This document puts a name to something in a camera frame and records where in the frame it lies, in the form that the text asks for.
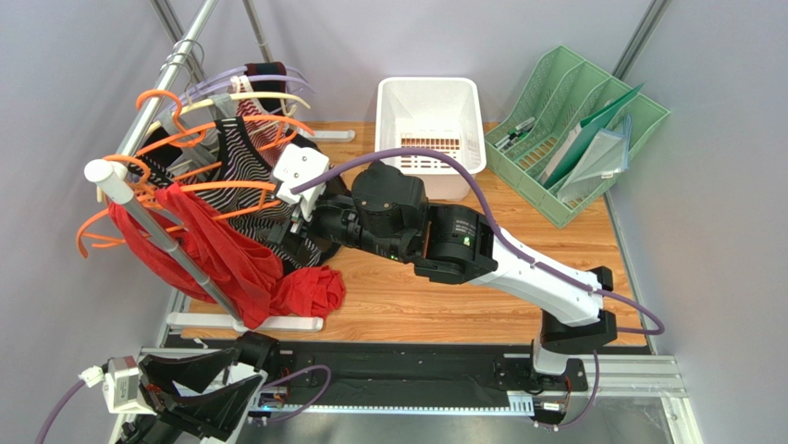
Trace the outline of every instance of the clothes rack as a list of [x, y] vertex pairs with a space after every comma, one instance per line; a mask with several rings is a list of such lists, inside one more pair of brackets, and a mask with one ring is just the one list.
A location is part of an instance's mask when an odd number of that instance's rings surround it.
[[[173, 52], [166, 58], [165, 64], [161, 67], [159, 77], [153, 89], [171, 90], [175, 79], [183, 68], [191, 72], [192, 79], [200, 81], [205, 79], [203, 67], [196, 56], [193, 54], [194, 46], [200, 46], [197, 39], [203, 32], [205, 24], [214, 12], [219, 0], [204, 0], [198, 9], [194, 19], [188, 29], [183, 30], [178, 16], [168, 0], [151, 0], [151, 4], [156, 14], [162, 21], [167, 34], [174, 40]], [[252, 0], [244, 0], [247, 14], [252, 24], [254, 35], [258, 46], [266, 62], [271, 61], [270, 50], [265, 40], [265, 34], [257, 17]], [[126, 136], [116, 150], [116, 154], [134, 156], [142, 147], [145, 133], [151, 126], [159, 112], [163, 101], [155, 96], [147, 99], [140, 108], [137, 116], [131, 123]], [[103, 159], [93, 160], [85, 167], [85, 178], [95, 183], [113, 202], [120, 204], [140, 225], [150, 233], [151, 241], [159, 248], [167, 252], [175, 261], [180, 264], [187, 273], [222, 307], [228, 314], [184, 314], [169, 313], [166, 321], [170, 328], [181, 327], [215, 327], [215, 328], [235, 328], [237, 331], [245, 331], [247, 328], [240, 320], [238, 310], [227, 297], [227, 295], [209, 278], [202, 269], [184, 252], [180, 245], [162, 228], [151, 214], [137, 201], [131, 187], [123, 180], [125, 169], [116, 171], [117, 165], [113, 165]], [[170, 307], [177, 310], [177, 307], [186, 308], [183, 301], [186, 298], [182, 293], [174, 291], [170, 301]], [[299, 330], [299, 331], [318, 331], [323, 327], [323, 319], [319, 317], [295, 317], [295, 316], [270, 316], [258, 329], [266, 330]]]

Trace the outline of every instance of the cable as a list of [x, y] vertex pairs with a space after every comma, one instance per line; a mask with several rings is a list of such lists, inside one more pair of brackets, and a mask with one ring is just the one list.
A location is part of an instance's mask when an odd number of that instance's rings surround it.
[[43, 444], [43, 441], [46, 439], [46, 434], [49, 433], [49, 429], [52, 427], [52, 424], [55, 422], [55, 418], [60, 414], [60, 411], [63, 410], [63, 407], [66, 406], [68, 400], [74, 396], [75, 393], [80, 391], [82, 387], [85, 386], [85, 381], [79, 380], [73, 387], [69, 388], [63, 398], [60, 398], [60, 401], [55, 404], [55, 408], [49, 413], [49, 416], [43, 421], [43, 425], [41, 426], [41, 430], [38, 431], [38, 436], [35, 437], [35, 444]]
[[566, 408], [566, 412], [569, 412], [569, 398], [572, 396], [572, 382], [569, 380], [568, 376], [566, 378], [566, 399], [564, 400], [564, 408]]
[[621, 296], [620, 294], [613, 293], [611, 291], [602, 290], [602, 289], [596, 290], [593, 287], [591, 287], [590, 285], [585, 284], [584, 282], [581, 282], [581, 281], [575, 279], [574, 277], [571, 277], [571, 276], [568, 276], [568, 275], [565, 275], [565, 274], [561, 273], [559, 270], [553, 268], [550, 265], [547, 265], [547, 264], [542, 263], [542, 262], [537, 262], [534, 257], [522, 252], [519, 248], [515, 247], [511, 242], [509, 242], [508, 239], [506, 239], [504, 237], [503, 232], [501, 231], [501, 228], [498, 225], [498, 222], [496, 222], [495, 217], [492, 214], [492, 210], [490, 209], [490, 205], [487, 202], [487, 199], [485, 198], [485, 194], [482, 192], [482, 189], [479, 186], [478, 182], [476, 182], [474, 177], [471, 176], [471, 173], [469, 173], [468, 170], [465, 169], [464, 166], [462, 166], [459, 162], [457, 162], [456, 160], [452, 159], [451, 157], [449, 157], [449, 156], [447, 156], [447, 155], [445, 155], [443, 153], [440, 153], [440, 152], [437, 152], [437, 151], [433, 151], [433, 150], [424, 149], [424, 148], [395, 148], [395, 149], [391, 149], [391, 150], [377, 151], [377, 152], [374, 152], [374, 153], [365, 154], [365, 155], [356, 157], [356, 158], [354, 158], [354, 159], [352, 159], [352, 160], [350, 160], [348, 162], [345, 162], [344, 164], [335, 166], [335, 167], [329, 169], [327, 172], [321, 174], [320, 176], [318, 176], [318, 177], [316, 177], [316, 178], [314, 178], [312, 180], [308, 180], [308, 181], [304, 182], [303, 184], [301, 184], [299, 186], [293, 187], [290, 191], [292, 193], [294, 193], [294, 194], [299, 194], [299, 193], [302, 193], [302, 192], [304, 192], [306, 190], [309, 190], [309, 189], [311, 189], [311, 188], [313, 188], [313, 187], [315, 187], [315, 186], [317, 186], [317, 185], [319, 185], [319, 184], [321, 184], [323, 182], [326, 182], [326, 181], [328, 181], [330, 179], [333, 179], [336, 176], [339, 176], [340, 174], [344, 173], [345, 171], [347, 171], [347, 170], [349, 170], [351, 168], [359, 167], [359, 166], [361, 166], [363, 164], [367, 164], [367, 163], [370, 163], [370, 162], [375, 162], [376, 160], [387, 159], [387, 158], [390, 158], [390, 157], [399, 157], [399, 156], [402, 156], [402, 155], [420, 155], [420, 156], [423, 156], [423, 157], [432, 157], [434, 159], [440, 160], [441, 162], [443, 162], [445, 164], [448, 164], [449, 166], [454, 168], [455, 171], [460, 173], [460, 175], [465, 179], [465, 181], [468, 182], [468, 184], [471, 186], [471, 190], [474, 191], [474, 194], [476, 195], [476, 199], [478, 199], [479, 203], [482, 205], [482, 210], [484, 211], [485, 216], [487, 218], [487, 223], [489, 224], [490, 228], [492, 228], [492, 231], [493, 231], [493, 233], [495, 233], [495, 236], [499, 239], [500, 243], [502, 243], [507, 249], [509, 249], [512, 253], [514, 253], [514, 255], [516, 255], [518, 258], [524, 260], [529, 265], [532, 265], [532, 266], [534, 266], [536, 268], [539, 268], [540, 270], [543, 270], [546, 273], [549, 273], [553, 277], [558, 278], [558, 279], [560, 279], [560, 280], [562, 280], [562, 281], [564, 281], [564, 282], [566, 282], [566, 283], [568, 283], [568, 284], [570, 284], [570, 285], [572, 285], [572, 286], [574, 286], [574, 287], [576, 287], [576, 288], [578, 288], [580, 290], [583, 290], [583, 291], [586, 291], [586, 292], [589, 292], [589, 293], [593, 291], [594, 293], [596, 293], [596, 294], [598, 294], [600, 296], [605, 296], [605, 297], [611, 298], [611, 299], [613, 299], [615, 301], [626, 303], [627, 305], [633, 307], [635, 310], [639, 311], [643, 315], [647, 316], [649, 319], [651, 319], [654, 322], [654, 324], [657, 325], [657, 328], [655, 328], [655, 329], [642, 329], [642, 328], [627, 328], [627, 327], [623, 327], [623, 328], [619, 328], [618, 329], [619, 332], [621, 332], [621, 333], [639, 333], [639, 334], [643, 334], [643, 335], [661, 335], [662, 333], [665, 332], [665, 325], [662, 324], [662, 321], [655, 314], [651, 313], [651, 311], [649, 311], [643, 305], [641, 305], [641, 304], [639, 304], [639, 303], [637, 303], [637, 302], [635, 302], [633, 300], [627, 299], [627, 298]]
[[295, 373], [293, 373], [291, 375], [287, 375], [285, 377], [277, 379], [276, 381], [273, 381], [273, 382], [269, 382], [268, 384], [265, 384], [264, 386], [260, 387], [261, 391], [264, 390], [264, 389], [270, 389], [272, 387], [278, 386], [279, 384], [288, 382], [291, 379], [294, 379], [294, 378], [296, 378], [298, 376], [301, 376], [303, 374], [309, 373], [309, 372], [311, 372], [313, 370], [325, 370], [326, 371], [326, 382], [323, 384], [323, 387], [320, 388], [320, 391], [318, 391], [317, 394], [314, 395], [314, 397], [312, 399], [308, 400], [304, 405], [302, 405], [298, 409], [296, 409], [296, 410], [294, 410], [294, 411], [292, 411], [290, 413], [283, 414], [282, 416], [277, 416], [276, 418], [270, 418], [270, 419], [268, 419], [268, 423], [280, 423], [282, 421], [287, 421], [290, 418], [292, 418], [293, 416], [295, 416], [295, 415], [303, 412], [304, 410], [312, 407], [312, 405], [315, 404], [317, 402], [317, 400], [319, 400], [320, 397], [323, 396], [324, 393], [326, 393], [326, 390], [328, 389], [328, 384], [330, 384], [330, 382], [331, 382], [331, 369], [328, 368], [325, 365], [322, 365], [322, 364], [310, 365], [308, 367], [302, 368], [301, 370], [299, 370], [299, 371], [297, 371], [297, 372], [295, 372]]
[[583, 411], [580, 412], [577, 416], [572, 419], [572, 421], [561, 424], [561, 425], [544, 425], [539, 423], [534, 423], [536, 427], [543, 427], [546, 430], [557, 432], [559, 430], [563, 430], [564, 428], [574, 426], [575, 424], [579, 423], [585, 417], [585, 414], [588, 413], [588, 410], [591, 409], [591, 405], [594, 404], [594, 400], [597, 398], [597, 392], [599, 391], [599, 355], [597, 355], [597, 351], [591, 351], [591, 354], [594, 355], [594, 369], [596, 373], [594, 374], [594, 387], [591, 388], [591, 396], [588, 398], [588, 404], [585, 405]]
[[539, 395], [541, 395], [542, 393], [545, 392], [545, 390], [543, 388], [540, 388], [538, 391], [531, 391], [530, 389], [527, 388], [527, 389], [525, 389], [523, 391], [525, 393], [528, 393], [531, 396], [539, 396]]

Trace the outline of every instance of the white connector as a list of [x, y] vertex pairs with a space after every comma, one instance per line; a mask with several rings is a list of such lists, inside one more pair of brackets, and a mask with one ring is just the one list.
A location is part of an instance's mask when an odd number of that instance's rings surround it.
[[89, 389], [104, 381], [104, 370], [102, 370], [98, 365], [94, 365], [93, 367], [86, 368], [82, 373], [80, 373], [80, 379], [85, 381], [85, 385], [88, 386]]
[[288, 204], [297, 204], [303, 218], [312, 220], [314, 203], [326, 189], [326, 184], [321, 183], [300, 194], [295, 194], [290, 189], [325, 173], [329, 165], [328, 157], [316, 150], [289, 144], [274, 167], [274, 178], [281, 182], [277, 197]]
[[557, 402], [542, 402], [542, 408], [549, 412], [560, 412], [560, 404]]

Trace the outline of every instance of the gray wall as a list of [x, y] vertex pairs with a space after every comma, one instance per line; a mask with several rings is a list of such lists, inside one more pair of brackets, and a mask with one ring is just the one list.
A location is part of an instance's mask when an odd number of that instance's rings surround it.
[[613, 202], [708, 443], [788, 434], [786, 23], [784, 2], [672, 2], [627, 78], [673, 114]]
[[[116, 150], [169, 47], [148, 2], [0, 3], [2, 442], [33, 442], [82, 369], [136, 353], [162, 322], [162, 281], [125, 248], [82, 260], [74, 233], [102, 209], [84, 165]], [[47, 442], [106, 442], [100, 390]]]
[[[648, 0], [256, 1], [274, 58], [317, 94], [303, 120], [375, 120], [377, 84], [392, 76], [476, 82], [484, 121], [509, 114], [538, 58], [566, 44], [613, 69]], [[190, 17], [198, 2], [173, 0]], [[261, 60], [238, 2], [221, 2], [201, 42], [209, 72]]]

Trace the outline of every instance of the green desk organizer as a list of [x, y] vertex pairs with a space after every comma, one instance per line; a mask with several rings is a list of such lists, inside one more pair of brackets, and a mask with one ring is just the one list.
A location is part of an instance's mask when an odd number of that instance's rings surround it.
[[[562, 203], [556, 197], [566, 178], [549, 190], [542, 187], [536, 178], [577, 122], [597, 111], [608, 100], [631, 89], [567, 47], [555, 48], [539, 59], [517, 105], [506, 120], [485, 135], [487, 166], [553, 225], [565, 227], [607, 191], [618, 177], [605, 180], [585, 198], [568, 203]], [[608, 128], [615, 128], [624, 116], [632, 115], [629, 153], [632, 161], [670, 113], [643, 94], [638, 94], [619, 111]], [[506, 150], [495, 147], [495, 142], [531, 116], [536, 117], [536, 123], [527, 136]]]

